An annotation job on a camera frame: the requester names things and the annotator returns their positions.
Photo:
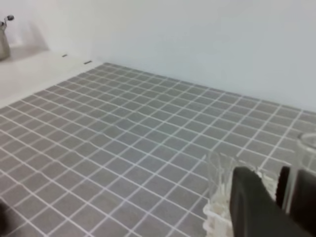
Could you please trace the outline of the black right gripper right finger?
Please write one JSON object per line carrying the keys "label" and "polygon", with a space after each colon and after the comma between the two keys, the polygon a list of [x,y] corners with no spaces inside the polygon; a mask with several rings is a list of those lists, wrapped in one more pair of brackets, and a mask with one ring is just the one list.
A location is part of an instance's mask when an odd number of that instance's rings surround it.
{"label": "black right gripper right finger", "polygon": [[[289,172],[290,167],[283,166],[278,177],[276,204],[279,207],[282,207],[284,201]],[[290,216],[311,235],[316,233],[316,177],[310,172],[299,172]]]}

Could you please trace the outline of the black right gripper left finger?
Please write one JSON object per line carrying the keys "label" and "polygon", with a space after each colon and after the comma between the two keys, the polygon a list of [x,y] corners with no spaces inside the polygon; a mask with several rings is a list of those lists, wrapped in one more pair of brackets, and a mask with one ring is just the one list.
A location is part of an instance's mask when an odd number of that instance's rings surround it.
{"label": "black right gripper left finger", "polygon": [[230,215],[236,237],[314,237],[276,203],[262,179],[246,167],[233,171]]}

